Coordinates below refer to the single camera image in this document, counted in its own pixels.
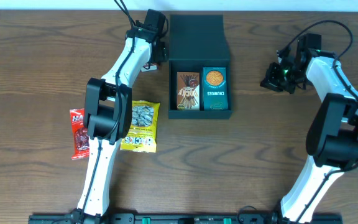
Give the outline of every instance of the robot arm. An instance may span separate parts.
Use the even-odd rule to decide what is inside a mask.
[[[89,135],[89,163],[77,211],[101,217],[109,206],[109,185],[114,158],[132,118],[132,85],[147,62],[166,59],[160,41],[165,16],[149,10],[145,23],[127,31],[126,44],[112,69],[102,79],[91,78],[86,86],[84,125]],[[115,101],[114,108],[100,100]]]
[[[105,83],[117,86],[117,83],[115,82],[116,72],[124,59],[127,57],[128,53],[131,51],[132,41],[132,38],[126,39],[124,50],[117,59],[117,62],[114,64],[112,69],[102,77],[102,80],[105,80]],[[122,66],[119,76],[119,85],[126,85],[129,88],[132,87],[135,82],[140,69],[150,60],[152,49],[151,43],[148,43],[145,39],[135,37],[134,42],[134,51],[127,62]],[[115,101],[115,98],[107,96],[106,100]],[[86,171],[85,186],[77,206],[77,208],[83,209],[88,215],[103,215],[109,206],[109,185],[111,172],[114,165],[114,157],[117,150],[119,150],[121,143],[121,138],[117,139],[113,144],[110,144],[109,139],[101,139],[101,137],[102,136],[95,136],[93,139],[89,140],[89,163]],[[98,159],[99,140],[102,141],[103,150],[101,150],[94,180],[93,183],[91,183],[93,170]],[[83,208],[89,187],[91,190],[87,198],[88,201],[86,203],[86,207]]]
[[[299,38],[296,57],[289,49],[278,53],[280,64],[272,63],[260,84],[274,91],[293,93],[298,84],[312,84],[322,105],[306,137],[309,154],[291,191],[280,202],[283,221],[309,223],[328,188],[358,161],[358,103],[356,91],[336,61],[336,55],[321,50],[321,36],[306,34]],[[353,126],[341,129],[341,124]]]

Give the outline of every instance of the green connector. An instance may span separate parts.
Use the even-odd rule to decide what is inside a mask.
[[[142,218],[142,224],[150,224],[152,222],[151,218]]]
[[[231,224],[231,218],[224,218],[223,224]]]

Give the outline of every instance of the wooden table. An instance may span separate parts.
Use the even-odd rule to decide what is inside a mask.
[[[131,14],[144,20],[145,12]],[[112,207],[140,213],[273,209],[305,163],[305,138],[320,101],[313,87],[289,95],[259,82],[275,51],[316,21],[336,19],[352,29],[354,45],[342,63],[358,89],[358,13],[223,14],[232,53],[232,118],[168,119],[167,64],[141,73],[133,99],[161,102],[157,153],[117,154]],[[76,207],[88,160],[70,159],[69,109],[83,107],[86,82],[112,67],[128,28],[119,11],[0,11],[0,223]],[[323,49],[339,53],[349,41],[334,25],[312,31],[323,35]],[[358,223],[358,170],[340,178],[317,211],[341,212],[346,223]]]

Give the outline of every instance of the dark green box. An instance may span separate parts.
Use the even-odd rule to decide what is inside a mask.
[[[169,40],[170,119],[229,119],[232,115],[230,51],[224,36],[222,15],[172,15]],[[227,110],[177,110],[177,73],[199,72],[204,67],[225,67]]]

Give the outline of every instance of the cookie image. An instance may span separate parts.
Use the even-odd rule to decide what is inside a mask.
[[[214,85],[214,86],[220,85],[223,82],[223,75],[219,71],[210,71],[206,75],[206,81],[210,85]]]
[[[138,127],[148,127],[152,125],[154,109],[150,106],[132,107],[132,125]]]

